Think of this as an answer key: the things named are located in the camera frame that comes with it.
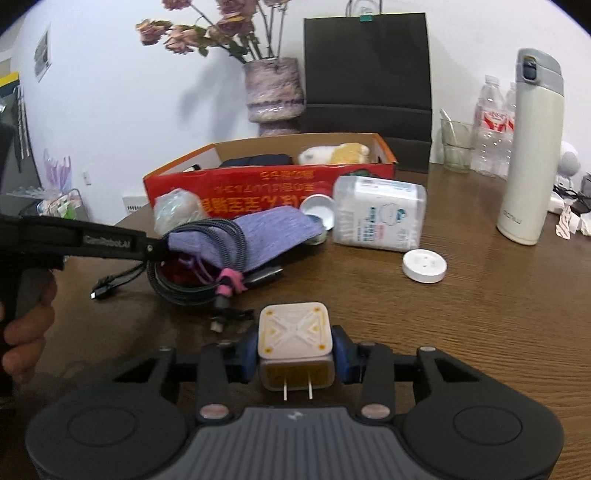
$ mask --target white charger with orange marks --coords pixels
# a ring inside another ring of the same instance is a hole
[[[263,386],[284,393],[326,388],[335,380],[329,312],[320,302],[265,307],[259,319],[259,374]]]

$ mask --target red cardboard box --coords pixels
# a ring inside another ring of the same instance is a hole
[[[281,167],[217,168],[231,158],[261,154],[287,154],[294,162],[304,150],[320,145],[358,142],[370,149],[370,163]],[[144,177],[150,203],[174,189],[193,192],[209,215],[235,218],[280,205],[299,207],[316,193],[332,196],[336,179],[360,168],[385,179],[394,179],[396,158],[378,134],[298,134],[247,138],[210,144],[195,150]],[[186,171],[194,165],[201,170]]]

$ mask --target gray thermos lid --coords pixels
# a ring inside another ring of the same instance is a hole
[[[560,63],[543,51],[522,48],[517,55],[518,83],[538,85],[564,96],[564,79]]]

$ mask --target finger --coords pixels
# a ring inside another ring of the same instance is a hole
[[[29,383],[33,376],[35,375],[35,369],[31,368],[30,370],[27,370],[26,372],[19,374],[19,375],[15,375],[14,377],[12,377],[12,380],[17,384],[17,385],[24,385],[25,383]]]
[[[21,345],[37,340],[49,329],[55,319],[53,307],[37,305],[21,318],[9,323],[4,329],[8,345]]]
[[[31,343],[16,346],[9,350],[2,357],[2,368],[8,375],[13,377],[22,375],[27,370],[35,367],[43,349],[45,348],[45,339],[39,338]]]
[[[56,279],[51,277],[51,281],[43,288],[41,292],[40,302],[42,305],[48,307],[51,302],[56,298],[57,295],[57,283]]]

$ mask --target flower vase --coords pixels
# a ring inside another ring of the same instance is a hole
[[[297,59],[254,60],[244,65],[248,119],[259,136],[299,133],[297,117],[306,109]]]

